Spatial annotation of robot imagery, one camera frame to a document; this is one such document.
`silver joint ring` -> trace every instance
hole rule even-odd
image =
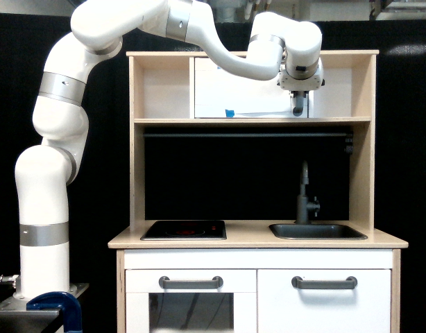
[[[67,243],[68,222],[46,225],[20,225],[20,245],[52,246]]]
[[[45,71],[40,84],[39,96],[80,106],[85,86],[86,84],[82,81]]]
[[[171,2],[165,37],[185,42],[192,5],[193,0],[177,0]]]
[[[98,56],[105,56],[107,54],[112,53],[117,48],[117,46],[121,43],[122,43],[122,37],[118,37],[113,43],[111,43],[110,46],[105,47],[104,49],[101,49],[101,50],[87,49],[87,51],[90,53],[96,54]]]
[[[273,42],[281,46],[282,48],[285,47],[284,41],[279,38],[278,36],[270,35],[269,33],[259,33],[257,35],[254,35],[250,38],[250,42],[254,42],[255,40],[266,40],[268,42]]]
[[[56,149],[59,153],[61,153],[63,155],[63,157],[68,158],[69,162],[71,163],[71,175],[69,175],[68,181],[67,181],[67,186],[70,185],[74,178],[76,177],[77,174],[77,163],[76,163],[76,159],[74,158],[74,156],[67,150],[65,150],[64,148],[59,148],[59,147],[54,147],[54,146],[49,146],[53,149]]]
[[[286,63],[285,69],[287,73],[296,80],[306,80],[312,77],[318,69],[319,58],[310,66],[291,66]]]

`oven window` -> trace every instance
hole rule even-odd
[[[150,293],[150,333],[233,332],[233,293]]]

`toy kitchen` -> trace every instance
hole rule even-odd
[[[127,53],[118,333],[400,331],[408,243],[374,227],[377,54],[321,51],[295,114],[203,52]]]

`ceiling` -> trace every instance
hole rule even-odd
[[[426,0],[198,0],[208,2],[217,22],[249,22],[270,11],[306,21],[426,19]],[[84,0],[0,0],[0,12],[71,16]]]

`cabinet door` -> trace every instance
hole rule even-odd
[[[326,288],[355,277],[357,285],[298,289],[294,277]],[[259,333],[390,332],[390,270],[258,270],[257,279]]]
[[[256,308],[256,270],[126,271],[127,333],[256,333]]]

